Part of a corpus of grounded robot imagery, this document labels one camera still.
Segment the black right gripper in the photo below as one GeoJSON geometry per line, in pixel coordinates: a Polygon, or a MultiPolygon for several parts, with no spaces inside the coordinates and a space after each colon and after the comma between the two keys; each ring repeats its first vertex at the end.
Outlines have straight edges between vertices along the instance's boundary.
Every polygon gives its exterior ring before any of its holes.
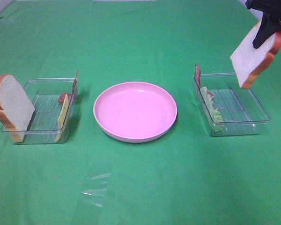
{"type": "Polygon", "coordinates": [[[247,0],[247,9],[255,9],[264,13],[266,18],[261,20],[261,24],[253,47],[258,49],[264,42],[275,33],[275,25],[281,25],[281,0],[247,0]]]}

